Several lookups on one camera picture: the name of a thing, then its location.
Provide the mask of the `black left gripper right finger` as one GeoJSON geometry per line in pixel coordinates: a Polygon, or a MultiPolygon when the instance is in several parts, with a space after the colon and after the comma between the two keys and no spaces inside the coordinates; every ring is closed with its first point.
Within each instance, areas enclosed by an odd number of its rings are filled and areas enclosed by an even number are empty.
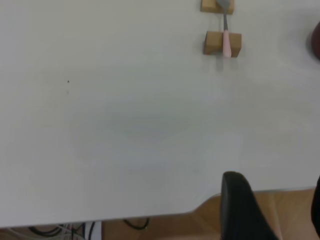
{"type": "Polygon", "coordinates": [[[311,221],[318,237],[320,237],[320,177],[317,180],[312,199],[311,221]]]}

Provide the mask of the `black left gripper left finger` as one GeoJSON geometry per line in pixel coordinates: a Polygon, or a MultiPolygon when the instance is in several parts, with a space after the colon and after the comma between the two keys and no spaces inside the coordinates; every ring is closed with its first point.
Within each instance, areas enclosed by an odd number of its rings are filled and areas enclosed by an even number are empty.
{"type": "Polygon", "coordinates": [[[238,172],[222,175],[220,195],[220,237],[222,240],[276,240],[251,186],[238,172]]]}

